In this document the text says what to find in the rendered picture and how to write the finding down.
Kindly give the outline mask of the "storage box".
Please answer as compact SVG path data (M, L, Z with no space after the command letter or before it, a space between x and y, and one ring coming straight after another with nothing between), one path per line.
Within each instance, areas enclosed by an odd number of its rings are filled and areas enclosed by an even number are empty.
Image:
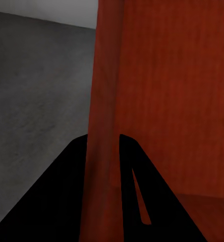
M224 242L224 0L98 1L79 242L124 242L120 134Z

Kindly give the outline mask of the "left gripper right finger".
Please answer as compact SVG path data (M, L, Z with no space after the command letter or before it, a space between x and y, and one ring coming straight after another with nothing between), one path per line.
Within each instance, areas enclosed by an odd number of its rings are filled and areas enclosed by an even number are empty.
M139 143L119 138L124 242L208 242ZM152 225L141 221L134 171Z

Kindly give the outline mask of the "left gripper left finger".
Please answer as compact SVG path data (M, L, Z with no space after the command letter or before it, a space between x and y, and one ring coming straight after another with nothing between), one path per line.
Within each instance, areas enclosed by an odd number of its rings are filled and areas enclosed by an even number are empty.
M0 222L0 242L79 242L88 134L73 139Z

